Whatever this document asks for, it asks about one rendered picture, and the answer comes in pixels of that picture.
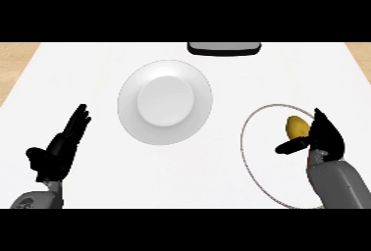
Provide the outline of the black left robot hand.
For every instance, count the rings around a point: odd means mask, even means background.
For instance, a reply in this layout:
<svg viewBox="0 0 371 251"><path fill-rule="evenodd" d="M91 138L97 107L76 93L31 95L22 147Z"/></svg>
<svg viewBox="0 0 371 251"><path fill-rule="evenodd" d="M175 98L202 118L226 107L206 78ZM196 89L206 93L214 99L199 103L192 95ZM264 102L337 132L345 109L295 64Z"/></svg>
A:
<svg viewBox="0 0 371 251"><path fill-rule="evenodd" d="M81 104L72 113L65 129L53 136L45 149L31 147L26 150L31 169L36 172L36 182L65 179L90 120L87 105Z"/></svg>

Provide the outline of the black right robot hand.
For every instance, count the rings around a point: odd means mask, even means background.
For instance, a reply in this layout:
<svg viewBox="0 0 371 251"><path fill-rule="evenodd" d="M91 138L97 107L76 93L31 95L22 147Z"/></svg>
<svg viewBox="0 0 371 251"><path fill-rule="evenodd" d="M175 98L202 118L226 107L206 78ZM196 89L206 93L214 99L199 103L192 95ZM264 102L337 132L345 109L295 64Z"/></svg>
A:
<svg viewBox="0 0 371 251"><path fill-rule="evenodd" d="M288 141L274 147L274 153L289 155L310 148L311 151L319 150L326 152L323 156L325 162L339 160L344 154L342 137L328 116L319 109L314 109L314 118L308 126L308 135L294 139L288 138Z"/></svg>

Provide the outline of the yellow lemon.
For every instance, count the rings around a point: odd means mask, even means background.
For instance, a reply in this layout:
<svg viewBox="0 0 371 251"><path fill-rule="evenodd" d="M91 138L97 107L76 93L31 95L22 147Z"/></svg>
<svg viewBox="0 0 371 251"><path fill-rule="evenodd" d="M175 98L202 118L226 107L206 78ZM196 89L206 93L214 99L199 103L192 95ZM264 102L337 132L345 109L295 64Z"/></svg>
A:
<svg viewBox="0 0 371 251"><path fill-rule="evenodd" d="M305 121L297 117L289 116L286 119L285 132L289 139L304 137L308 135L310 126Z"/></svg>

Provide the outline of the white oval plate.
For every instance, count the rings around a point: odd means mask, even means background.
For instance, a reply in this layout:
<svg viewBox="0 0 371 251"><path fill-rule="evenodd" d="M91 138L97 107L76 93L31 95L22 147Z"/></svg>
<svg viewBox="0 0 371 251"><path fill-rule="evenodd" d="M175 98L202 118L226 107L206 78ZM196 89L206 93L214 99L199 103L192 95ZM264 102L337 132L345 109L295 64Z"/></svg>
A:
<svg viewBox="0 0 371 251"><path fill-rule="evenodd" d="M212 92L199 69L177 60L155 61L128 76L116 97L116 116L130 136L149 145L171 145L201 130Z"/></svg>

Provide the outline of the grey and black appliance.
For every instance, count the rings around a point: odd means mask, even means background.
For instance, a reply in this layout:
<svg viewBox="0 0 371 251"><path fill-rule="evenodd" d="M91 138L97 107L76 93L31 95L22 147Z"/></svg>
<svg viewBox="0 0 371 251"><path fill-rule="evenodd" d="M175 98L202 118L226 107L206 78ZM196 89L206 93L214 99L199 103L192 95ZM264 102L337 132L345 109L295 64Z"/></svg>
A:
<svg viewBox="0 0 371 251"><path fill-rule="evenodd" d="M186 44L190 54L215 57L255 55L260 47L258 42L189 42Z"/></svg>

